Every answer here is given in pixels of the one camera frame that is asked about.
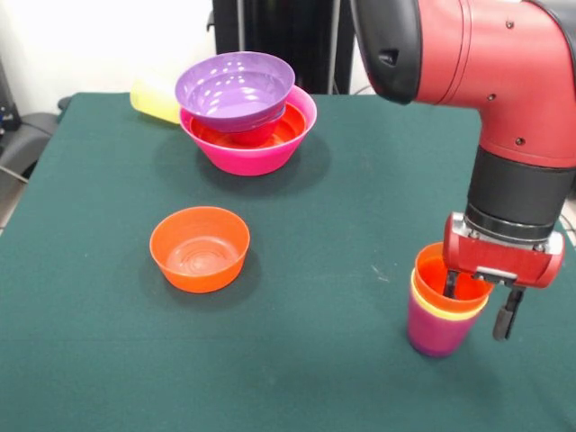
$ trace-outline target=yellow cup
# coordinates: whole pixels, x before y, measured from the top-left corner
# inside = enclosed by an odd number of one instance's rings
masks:
[[[180,124],[180,106],[174,86],[159,76],[137,78],[130,91],[130,103],[136,111]]]

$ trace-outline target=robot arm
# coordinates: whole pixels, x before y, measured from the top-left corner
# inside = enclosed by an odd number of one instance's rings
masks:
[[[507,338],[524,288],[548,286],[563,259],[554,224],[576,176],[576,4],[352,4],[379,95],[480,113],[468,203],[445,225],[445,294],[453,294],[459,272],[510,286],[494,329],[495,338]]]

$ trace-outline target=white wall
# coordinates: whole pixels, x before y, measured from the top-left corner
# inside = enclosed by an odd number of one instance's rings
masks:
[[[129,91],[215,53],[212,0],[0,0],[0,57],[21,113],[75,92]],[[357,49],[351,90],[367,84]]]

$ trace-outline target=stacked bowls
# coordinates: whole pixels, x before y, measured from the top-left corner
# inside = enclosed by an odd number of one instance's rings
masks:
[[[186,70],[176,83],[180,122],[208,159],[239,176],[282,167],[316,121],[292,68],[260,52],[231,52]]]

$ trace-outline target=orange cup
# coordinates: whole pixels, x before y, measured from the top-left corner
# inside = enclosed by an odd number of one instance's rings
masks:
[[[249,244],[248,225],[238,215],[218,207],[192,207],[156,226],[150,254],[176,288],[210,293],[236,279]]]
[[[441,311],[461,313],[478,309],[490,295],[493,283],[475,280],[460,273],[456,279],[454,298],[443,295],[448,269],[442,258],[442,243],[424,247],[416,256],[414,284],[424,300]]]

